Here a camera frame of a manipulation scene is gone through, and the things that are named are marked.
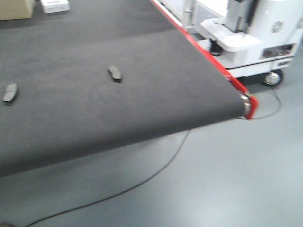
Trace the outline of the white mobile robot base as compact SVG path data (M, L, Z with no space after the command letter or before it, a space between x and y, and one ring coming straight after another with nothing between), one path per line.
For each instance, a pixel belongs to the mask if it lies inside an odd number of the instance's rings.
M184 1L182 26L201 35L198 45L234 77L280 85L303 37L302 1L230 0L223 16L214 10L219 3Z

